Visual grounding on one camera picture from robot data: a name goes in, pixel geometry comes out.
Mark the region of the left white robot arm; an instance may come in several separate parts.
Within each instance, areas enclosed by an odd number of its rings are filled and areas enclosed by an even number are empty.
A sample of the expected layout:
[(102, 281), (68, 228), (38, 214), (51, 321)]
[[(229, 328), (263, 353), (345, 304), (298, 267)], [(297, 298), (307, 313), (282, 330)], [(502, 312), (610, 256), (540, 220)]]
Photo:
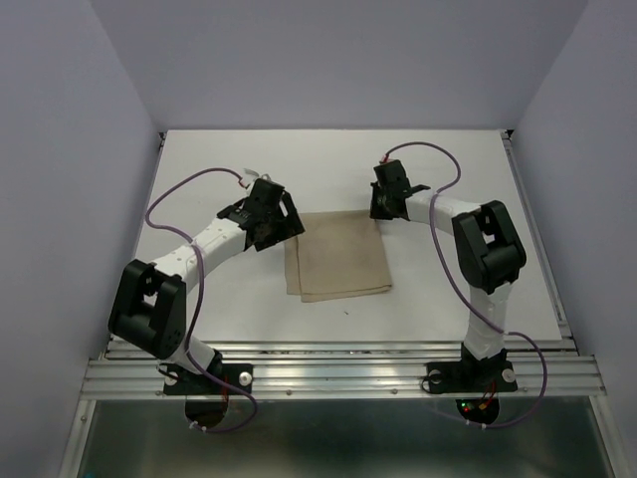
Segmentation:
[(305, 232), (292, 197), (241, 199), (220, 211), (186, 244), (149, 263), (123, 269), (108, 319), (109, 331), (156, 359), (187, 370), (198, 391), (221, 380), (221, 354), (194, 337), (206, 276), (253, 248), (262, 251)]

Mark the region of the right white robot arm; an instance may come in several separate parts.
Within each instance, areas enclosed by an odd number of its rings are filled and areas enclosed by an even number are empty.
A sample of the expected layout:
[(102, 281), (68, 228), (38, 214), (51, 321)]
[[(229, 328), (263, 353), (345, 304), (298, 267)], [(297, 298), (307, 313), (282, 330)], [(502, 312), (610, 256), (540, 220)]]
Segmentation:
[[(370, 217), (404, 219), (429, 226), (443, 272), (469, 309), (458, 377), (480, 388), (506, 360), (505, 324), (513, 283), (527, 263), (527, 253), (506, 205), (498, 200), (473, 203), (445, 196), (424, 185), (371, 184)], [(458, 266), (468, 284), (464, 295), (444, 259), (437, 234), (453, 237)]]

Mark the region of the beige cloth napkin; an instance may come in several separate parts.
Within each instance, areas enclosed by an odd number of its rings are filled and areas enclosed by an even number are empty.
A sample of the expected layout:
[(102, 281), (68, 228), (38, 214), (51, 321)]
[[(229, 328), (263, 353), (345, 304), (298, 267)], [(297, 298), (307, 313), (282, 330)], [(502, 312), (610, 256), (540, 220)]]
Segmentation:
[(287, 293), (304, 303), (381, 294), (392, 279), (379, 227), (365, 210), (303, 213), (285, 242)]

